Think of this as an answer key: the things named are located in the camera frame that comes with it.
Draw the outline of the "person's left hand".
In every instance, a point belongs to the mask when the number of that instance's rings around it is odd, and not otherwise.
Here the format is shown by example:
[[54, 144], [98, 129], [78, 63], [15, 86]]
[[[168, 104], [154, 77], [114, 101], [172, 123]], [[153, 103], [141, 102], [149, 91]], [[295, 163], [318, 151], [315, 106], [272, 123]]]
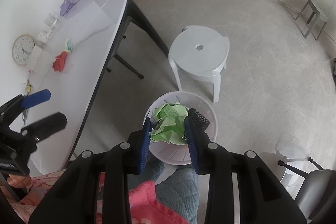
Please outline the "person's left hand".
[[12, 186], [17, 189], [25, 188], [31, 183], [31, 177], [9, 174], [7, 178], [7, 183], [9, 184], [9, 186]]

